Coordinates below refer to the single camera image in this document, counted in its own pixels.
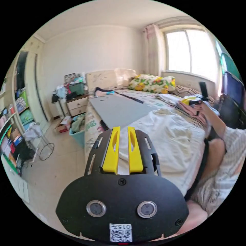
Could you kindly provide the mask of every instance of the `floral pillow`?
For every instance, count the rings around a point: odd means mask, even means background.
[[[167,94],[175,90],[175,78],[140,74],[129,83],[128,89]]]

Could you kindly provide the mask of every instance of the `qr code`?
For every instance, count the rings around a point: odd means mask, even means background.
[[[111,242],[132,242],[131,230],[110,230]]]

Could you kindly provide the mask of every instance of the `yellow bracket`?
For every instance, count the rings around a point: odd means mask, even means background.
[[[104,172],[118,173],[120,126],[114,127],[108,144],[102,169]]]
[[[196,96],[190,96],[190,97],[188,97],[188,98],[183,99],[181,102],[184,103],[184,104],[186,104],[186,105],[189,105],[189,102],[190,102],[190,101],[196,100],[196,99],[197,99]]]
[[[128,126],[128,156],[129,156],[129,174],[134,172],[142,172],[144,169],[138,140],[134,127]]]

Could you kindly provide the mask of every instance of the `window frame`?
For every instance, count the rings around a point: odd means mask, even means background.
[[[199,75],[199,74],[194,74],[192,73],[192,57],[191,57],[191,46],[190,46],[190,40],[188,38],[188,33],[186,30],[197,30],[197,31],[202,31],[202,32],[206,32],[205,30],[202,30],[202,29],[199,29],[199,28],[177,28],[177,29],[173,29],[173,30],[169,30],[169,31],[166,31],[166,32],[163,32],[163,36],[164,36],[164,41],[165,41],[165,49],[166,49],[166,65],[165,65],[165,68],[164,68],[164,71],[165,72],[175,72],[175,73],[181,73],[181,74],[188,74],[188,75],[193,75],[193,76],[198,76],[198,77],[201,77],[201,78],[204,78],[204,79],[207,79],[207,80],[210,80],[209,78],[207,77],[204,77],[202,75]],[[190,72],[184,72],[184,71],[177,71],[177,70],[169,70],[169,47],[168,47],[168,40],[167,40],[167,34],[168,33],[175,33],[175,32],[184,32],[185,35],[186,35],[186,38],[187,38],[187,41],[188,41],[188,46],[189,46],[189,53],[190,53]],[[213,40],[212,40],[212,37],[210,35],[210,33],[207,33],[211,42],[213,43]],[[214,47],[214,52],[215,52],[215,56],[216,56],[216,59],[218,58],[218,51],[216,49],[216,47]],[[218,69],[218,73],[217,73],[217,80],[214,81],[215,84],[218,84],[220,79],[219,79],[219,73],[220,73],[220,64],[219,64],[219,61],[216,61],[217,62],[217,69]]]

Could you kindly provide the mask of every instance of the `plastic basket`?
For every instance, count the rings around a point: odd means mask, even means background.
[[[85,113],[75,116],[73,120],[76,120],[81,115],[85,115]],[[70,128],[69,135],[72,136],[81,147],[85,146],[85,131],[73,133],[72,128]]]

